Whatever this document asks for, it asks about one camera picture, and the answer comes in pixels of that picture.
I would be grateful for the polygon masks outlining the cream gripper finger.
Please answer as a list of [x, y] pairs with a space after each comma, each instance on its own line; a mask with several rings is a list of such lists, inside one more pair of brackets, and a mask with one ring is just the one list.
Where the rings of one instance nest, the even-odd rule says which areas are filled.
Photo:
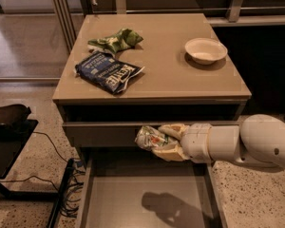
[[155, 147], [152, 149], [152, 152], [157, 157], [168, 162], [183, 162], [189, 160], [189, 157], [183, 152], [182, 147], [178, 143]]
[[159, 131], [177, 140], [180, 140], [185, 130], [188, 128], [183, 123], [164, 124], [159, 127]]

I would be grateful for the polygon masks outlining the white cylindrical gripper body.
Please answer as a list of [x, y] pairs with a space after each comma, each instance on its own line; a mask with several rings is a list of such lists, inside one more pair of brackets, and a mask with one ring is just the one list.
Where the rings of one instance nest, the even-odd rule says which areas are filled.
[[209, 123], [194, 123], [183, 133], [180, 145], [183, 153], [194, 163], [209, 163], [208, 139], [212, 125]]

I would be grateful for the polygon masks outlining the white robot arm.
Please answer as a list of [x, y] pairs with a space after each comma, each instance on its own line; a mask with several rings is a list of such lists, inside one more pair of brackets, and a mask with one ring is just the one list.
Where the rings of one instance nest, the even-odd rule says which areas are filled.
[[252, 115], [240, 124], [164, 124], [159, 131], [175, 138], [179, 152], [194, 163], [285, 168], [285, 123], [269, 115]]

